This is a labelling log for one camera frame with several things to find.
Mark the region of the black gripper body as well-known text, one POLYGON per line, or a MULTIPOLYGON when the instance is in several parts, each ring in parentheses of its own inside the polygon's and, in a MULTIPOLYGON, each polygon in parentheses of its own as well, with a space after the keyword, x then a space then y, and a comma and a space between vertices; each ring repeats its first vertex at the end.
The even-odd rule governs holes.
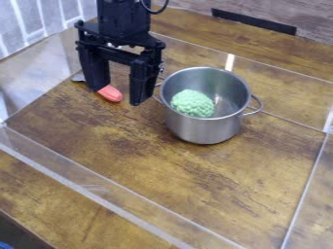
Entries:
POLYGON ((105 63, 109 60, 130 64, 147 57, 151 64, 162 63, 166 44, 150 35, 151 0, 97 0, 98 22, 78 21, 77 50, 82 64, 105 63))

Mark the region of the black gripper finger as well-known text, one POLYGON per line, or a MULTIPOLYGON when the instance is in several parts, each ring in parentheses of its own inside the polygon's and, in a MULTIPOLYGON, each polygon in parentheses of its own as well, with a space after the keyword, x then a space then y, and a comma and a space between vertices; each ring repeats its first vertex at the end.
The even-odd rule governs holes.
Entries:
POLYGON ((135 59, 130 65, 130 104, 138 106, 154 93, 161 63, 135 59))
POLYGON ((111 82, 110 62, 93 49, 78 46, 77 50, 86 84, 98 91, 111 82))

